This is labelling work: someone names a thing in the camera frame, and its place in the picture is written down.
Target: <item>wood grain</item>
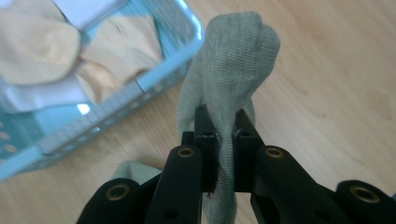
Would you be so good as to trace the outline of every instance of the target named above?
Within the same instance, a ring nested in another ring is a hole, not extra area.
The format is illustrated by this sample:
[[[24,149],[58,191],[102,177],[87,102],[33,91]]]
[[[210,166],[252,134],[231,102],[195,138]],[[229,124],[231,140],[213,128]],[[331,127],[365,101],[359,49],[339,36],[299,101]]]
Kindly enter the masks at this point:
[[[219,0],[186,3],[207,26],[258,11],[281,40],[253,96],[264,142],[287,149],[321,185],[359,179],[396,192],[396,2]],[[178,144],[181,83],[49,169],[0,184],[1,223],[74,223],[122,161],[162,168]],[[236,223],[256,223],[238,194]]]

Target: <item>light green cloth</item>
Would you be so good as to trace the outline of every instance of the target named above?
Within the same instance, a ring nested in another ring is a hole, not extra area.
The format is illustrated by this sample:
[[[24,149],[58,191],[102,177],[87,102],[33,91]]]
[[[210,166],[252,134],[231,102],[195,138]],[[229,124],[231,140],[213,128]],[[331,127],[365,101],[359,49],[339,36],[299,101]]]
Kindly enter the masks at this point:
[[[112,179],[126,178],[136,181],[139,185],[146,183],[152,177],[160,174],[161,171],[147,166],[138,161],[125,161],[112,176]]]
[[[209,224],[234,222],[235,113],[244,108],[254,121],[251,96],[272,72],[279,46],[275,31],[257,13],[218,16],[208,24],[205,44],[185,78],[177,107],[179,136],[193,131],[195,108],[206,104],[220,137],[218,182],[213,196],[203,198]]]

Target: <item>metal screw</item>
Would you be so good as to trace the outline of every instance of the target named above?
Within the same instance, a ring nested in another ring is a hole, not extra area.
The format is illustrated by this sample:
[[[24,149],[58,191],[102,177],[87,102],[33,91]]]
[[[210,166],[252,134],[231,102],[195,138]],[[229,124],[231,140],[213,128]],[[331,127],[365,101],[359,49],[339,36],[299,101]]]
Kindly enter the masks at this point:
[[[107,190],[106,197],[110,201],[113,201],[113,202],[118,201],[118,200],[125,198],[128,195],[129,191],[130,191],[130,188],[128,185],[118,184],[118,185],[115,185]]]
[[[379,203],[380,201],[378,195],[364,187],[352,186],[349,191],[353,196],[365,203]]]
[[[180,157],[190,157],[194,154],[194,150],[189,147],[183,147],[177,151],[177,155]]]
[[[268,156],[273,157],[273,158],[281,158],[281,157],[283,157],[283,152],[281,150],[279,150],[277,148],[273,148],[273,147],[267,148],[265,150],[265,153]]]

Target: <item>screw hole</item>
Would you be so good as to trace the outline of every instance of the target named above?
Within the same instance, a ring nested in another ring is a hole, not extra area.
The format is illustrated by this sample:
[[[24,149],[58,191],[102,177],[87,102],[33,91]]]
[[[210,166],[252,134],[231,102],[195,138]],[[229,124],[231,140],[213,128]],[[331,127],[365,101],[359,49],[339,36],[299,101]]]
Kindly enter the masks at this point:
[[[177,155],[180,157],[190,157],[194,154],[194,150],[191,148],[183,147],[182,149],[179,149],[177,152]]]
[[[128,195],[129,190],[130,189],[129,189],[128,185],[118,184],[118,185],[115,185],[107,190],[106,197],[110,201],[118,201],[118,200],[125,198]]]
[[[169,220],[175,220],[180,216],[180,213],[177,209],[167,209],[163,213],[163,216]]]
[[[283,157],[283,152],[277,148],[268,148],[267,150],[265,150],[265,153],[273,158],[281,158]]]
[[[367,188],[352,186],[349,190],[353,194],[353,196],[365,203],[379,203],[380,201],[378,195],[376,195],[374,192],[370,191]]]
[[[330,216],[330,214],[328,212],[326,212],[325,210],[322,210],[322,209],[316,210],[315,215],[323,221],[331,221],[332,220],[332,216]]]

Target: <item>laundry basket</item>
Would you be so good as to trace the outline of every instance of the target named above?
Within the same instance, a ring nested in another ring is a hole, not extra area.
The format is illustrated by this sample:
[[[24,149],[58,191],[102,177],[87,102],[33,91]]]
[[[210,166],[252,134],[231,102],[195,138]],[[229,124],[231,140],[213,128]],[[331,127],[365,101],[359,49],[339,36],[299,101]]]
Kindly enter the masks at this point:
[[[182,0],[130,0],[116,14],[155,19],[164,60],[100,105],[65,105],[10,115],[0,108],[0,181],[45,168],[182,79],[204,28]],[[94,36],[96,27],[82,33]]]

